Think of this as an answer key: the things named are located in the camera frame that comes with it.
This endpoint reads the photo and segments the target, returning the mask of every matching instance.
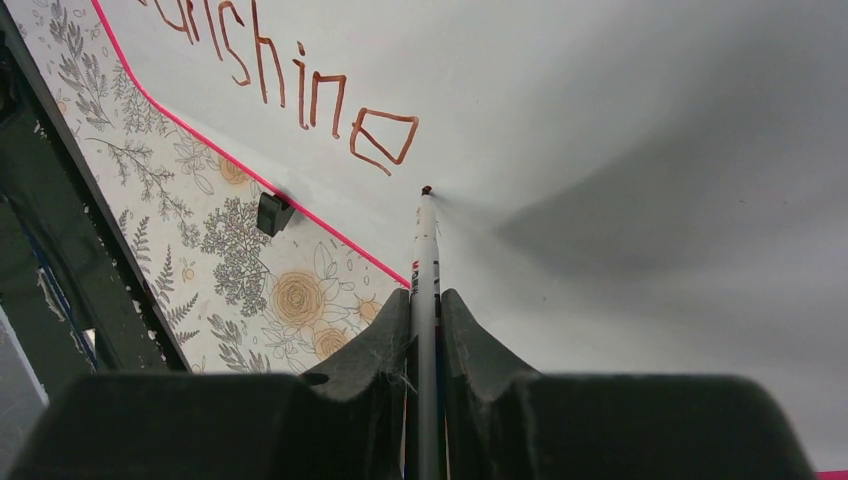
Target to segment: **pink tape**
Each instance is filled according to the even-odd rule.
[[[362,255],[362,257],[363,257],[363,258],[365,258],[366,260],[368,260],[369,262],[371,262],[372,264],[374,264],[374,266],[376,266],[376,267],[377,267],[377,268],[379,268],[380,270],[382,270],[382,271],[386,272],[387,274],[389,274],[389,276],[391,276],[392,278],[394,278],[395,280],[397,280],[397,281],[398,281],[401,285],[403,285],[404,287],[409,288],[409,280],[408,280],[408,279],[406,279],[405,277],[403,277],[403,276],[399,275],[397,272],[395,272],[394,270],[392,270],[391,268],[389,268],[389,267],[388,267],[386,264],[384,264],[383,262],[381,262],[381,261],[377,260],[377,259],[376,259],[373,255],[371,255],[370,253],[366,252],[366,251],[365,251],[365,249],[363,249],[363,248],[362,248],[362,247],[360,247],[359,245],[357,245],[357,244],[355,244],[355,243],[351,242],[351,241],[350,241],[350,239],[348,239],[347,237],[345,237],[344,235],[342,235],[342,234],[341,234],[341,232],[339,232],[339,231],[338,231],[338,230],[336,230],[335,228],[333,228],[333,227],[331,227],[330,225],[328,225],[328,224],[327,224],[327,222],[325,222],[325,221],[321,220],[320,218],[318,218],[318,216],[317,216],[317,215],[315,215],[314,213],[312,213],[312,212],[310,212],[309,210],[307,210],[307,209],[306,209],[303,205],[301,205],[301,204],[299,204],[299,203],[295,202],[294,200],[292,200],[291,198],[289,198],[289,196],[288,196],[288,195],[286,195],[285,193],[281,192],[278,188],[276,188],[274,185],[272,185],[272,184],[271,184],[271,182],[269,182],[269,181],[265,180],[264,178],[260,177],[260,176],[259,176],[256,172],[254,172],[253,170],[251,170],[251,169],[247,168],[246,166],[244,166],[244,164],[243,164],[243,163],[241,163],[241,162],[239,162],[238,160],[236,160],[236,159],[235,159],[232,155],[230,155],[229,153],[227,153],[227,152],[225,152],[223,149],[221,149],[221,147],[219,147],[219,146],[215,145],[214,143],[212,143],[212,141],[211,141],[211,140],[209,140],[208,138],[206,138],[205,136],[203,136],[200,132],[198,132],[197,130],[195,130],[194,128],[190,127],[188,124],[186,124],[186,123],[185,123],[182,119],[180,119],[179,117],[177,117],[177,116],[176,116],[176,115],[174,115],[173,113],[169,112],[169,111],[168,111],[165,107],[163,107],[162,105],[160,105],[160,104],[159,104],[159,102],[157,102],[157,101],[156,101],[156,100],[155,100],[152,96],[150,96],[150,94],[149,94],[149,93],[147,93],[147,90],[145,90],[145,89],[144,89],[144,87],[143,87],[143,86],[141,85],[141,83],[138,81],[138,78],[136,78],[135,74],[133,73],[132,69],[130,68],[129,63],[127,62],[127,57],[124,55],[123,50],[121,50],[121,45],[118,43],[118,39],[117,39],[117,38],[115,38],[115,32],[113,32],[113,31],[112,31],[112,27],[109,25],[109,20],[107,20],[107,19],[106,19],[106,14],[105,14],[105,13],[103,13],[103,9],[100,7],[100,0],[91,0],[91,3],[92,3],[92,4],[93,4],[93,6],[94,6],[94,10],[96,10],[96,11],[97,11],[97,16],[98,16],[98,17],[100,17],[100,21],[101,21],[101,23],[103,24],[103,28],[106,30],[106,34],[109,36],[109,40],[112,42],[112,46],[115,48],[115,52],[118,54],[118,59],[121,61],[121,65],[123,65],[123,66],[124,66],[124,70],[127,72],[127,75],[128,75],[128,76],[129,76],[129,78],[132,80],[132,82],[135,84],[136,88],[138,88],[138,89],[139,89],[139,91],[141,91],[141,94],[142,94],[142,95],[144,95],[144,98],[146,98],[146,99],[147,99],[147,101],[149,101],[149,102],[150,102],[150,103],[151,103],[154,107],[156,107],[156,109],[157,109],[157,110],[159,110],[160,112],[162,112],[162,114],[163,114],[163,115],[165,115],[166,117],[168,117],[168,118],[170,118],[171,120],[173,120],[173,121],[174,121],[174,123],[176,123],[176,124],[177,124],[177,125],[179,125],[180,127],[184,128],[186,131],[191,132],[191,134],[192,134],[192,135],[194,135],[195,137],[197,137],[198,139],[200,139],[200,141],[202,141],[203,143],[205,143],[206,145],[208,145],[208,146],[209,146],[209,148],[211,148],[212,150],[215,150],[215,151],[216,151],[216,152],[218,152],[218,153],[219,153],[222,157],[224,157],[224,158],[226,158],[227,160],[231,161],[231,162],[232,162],[233,164],[235,164],[237,167],[239,167],[240,169],[242,169],[242,170],[243,170],[246,174],[248,174],[248,175],[250,175],[251,177],[253,177],[253,178],[254,178],[257,182],[259,182],[259,183],[261,183],[262,185],[264,185],[264,186],[265,186],[265,188],[267,188],[268,190],[271,190],[271,191],[272,191],[272,192],[274,192],[275,194],[277,194],[277,195],[279,195],[280,197],[284,198],[284,199],[285,199],[285,200],[286,200],[286,201],[287,201],[287,202],[288,202],[291,206],[293,206],[294,208],[296,208],[296,209],[297,209],[300,213],[302,213],[303,215],[305,215],[306,217],[308,217],[308,218],[309,218],[310,220],[312,220],[313,222],[315,222],[315,223],[317,223],[318,225],[320,225],[320,226],[321,226],[321,228],[323,228],[324,230],[326,230],[327,232],[329,232],[329,233],[330,233],[330,235],[332,235],[332,236],[334,236],[334,237],[338,238],[338,239],[339,239],[342,243],[344,243],[345,245],[347,245],[347,246],[349,246],[350,248],[354,249],[354,250],[356,251],[356,253],[358,253],[358,254]]]

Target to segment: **floral pattern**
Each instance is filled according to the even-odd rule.
[[[255,228],[260,185],[136,88],[87,0],[7,5],[195,373],[302,372],[397,284],[299,218]]]

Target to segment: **white board surface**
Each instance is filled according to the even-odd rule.
[[[95,3],[157,103],[400,275],[432,185],[443,287],[537,368],[750,376],[848,468],[848,3]]]

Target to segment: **marker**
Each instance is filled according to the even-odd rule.
[[[436,327],[441,315],[439,247],[431,190],[429,186],[421,189],[409,294],[412,344],[407,369],[415,391],[407,393],[406,471],[407,478],[415,480],[438,479],[444,455],[440,451],[443,441],[439,432],[443,432],[444,420],[439,416],[436,377]]]

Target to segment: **black clip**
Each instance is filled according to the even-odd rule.
[[[259,196],[259,212],[256,214],[256,228],[265,235],[273,237],[286,228],[294,215],[294,208],[288,202],[275,195],[262,192]]]

